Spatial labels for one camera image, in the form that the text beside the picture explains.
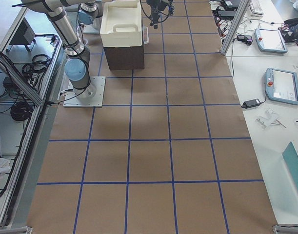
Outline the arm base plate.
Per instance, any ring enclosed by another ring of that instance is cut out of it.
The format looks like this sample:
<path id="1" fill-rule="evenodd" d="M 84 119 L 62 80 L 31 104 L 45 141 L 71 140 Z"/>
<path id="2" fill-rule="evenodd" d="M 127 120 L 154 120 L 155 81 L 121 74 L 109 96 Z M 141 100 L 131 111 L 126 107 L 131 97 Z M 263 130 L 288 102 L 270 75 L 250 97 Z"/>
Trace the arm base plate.
<path id="1" fill-rule="evenodd" d="M 80 90 L 73 90 L 73 85 L 69 81 L 66 89 L 71 91 L 65 93 L 66 101 L 62 102 L 63 106 L 66 108 L 102 107 L 106 77 L 90 77 L 90 80 L 90 85 L 82 94 Z"/>
<path id="2" fill-rule="evenodd" d="M 91 24 L 91 25 L 85 25 L 83 33 L 84 34 L 100 34 L 100 24 Z"/>

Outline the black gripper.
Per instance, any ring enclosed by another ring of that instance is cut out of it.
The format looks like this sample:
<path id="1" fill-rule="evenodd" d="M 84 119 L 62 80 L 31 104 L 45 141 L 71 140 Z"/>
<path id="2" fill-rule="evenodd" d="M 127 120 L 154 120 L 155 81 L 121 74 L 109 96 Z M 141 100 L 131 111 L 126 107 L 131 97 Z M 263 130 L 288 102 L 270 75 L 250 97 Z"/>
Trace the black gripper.
<path id="1" fill-rule="evenodd" d="M 160 13 L 169 5 L 168 0 L 146 0 L 150 6 L 150 16 L 152 17 L 152 27 L 158 29 Z"/>

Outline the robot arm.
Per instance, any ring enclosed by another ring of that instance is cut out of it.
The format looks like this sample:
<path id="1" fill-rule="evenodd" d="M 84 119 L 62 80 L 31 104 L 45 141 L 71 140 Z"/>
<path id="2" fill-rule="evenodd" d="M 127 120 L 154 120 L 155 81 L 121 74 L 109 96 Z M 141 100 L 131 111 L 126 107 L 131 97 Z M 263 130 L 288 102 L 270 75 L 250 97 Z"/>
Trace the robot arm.
<path id="1" fill-rule="evenodd" d="M 85 25 L 85 33 L 99 33 L 103 16 L 101 0 L 92 0 L 80 4 L 79 22 Z"/>
<path id="2" fill-rule="evenodd" d="M 65 74 L 73 86 L 75 97 L 90 98 L 96 93 L 89 75 L 90 52 L 72 27 L 65 8 L 78 5 L 78 14 L 85 25 L 101 17 L 100 36 L 104 48 L 143 46 L 140 0 L 113 0 L 98 4 L 95 0 L 23 0 L 20 7 L 44 13 L 63 41 L 68 61 Z"/>

